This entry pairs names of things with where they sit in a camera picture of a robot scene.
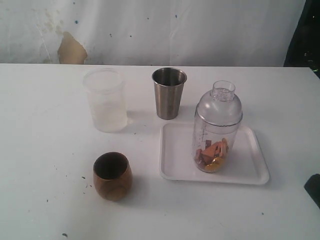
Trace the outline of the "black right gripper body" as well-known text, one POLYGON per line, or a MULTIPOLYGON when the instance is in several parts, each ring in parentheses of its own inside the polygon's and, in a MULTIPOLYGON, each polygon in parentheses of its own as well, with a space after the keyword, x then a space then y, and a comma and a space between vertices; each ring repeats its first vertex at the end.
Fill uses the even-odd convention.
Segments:
POLYGON ((320 208, 320 174, 316 173, 312 175, 304 184, 304 189, 318 208, 320 208))

